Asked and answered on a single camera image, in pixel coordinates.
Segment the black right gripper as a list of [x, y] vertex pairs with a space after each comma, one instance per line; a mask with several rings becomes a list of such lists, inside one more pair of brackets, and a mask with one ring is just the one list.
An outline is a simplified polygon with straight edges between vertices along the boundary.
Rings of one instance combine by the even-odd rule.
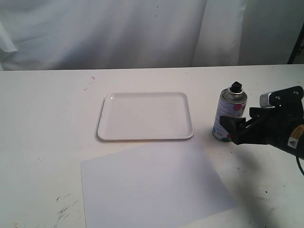
[[234, 144], [246, 128], [246, 143], [271, 145], [300, 159], [304, 158], [304, 109], [299, 99], [279, 106], [249, 109], [250, 124], [246, 118], [221, 116], [220, 125], [230, 134]]

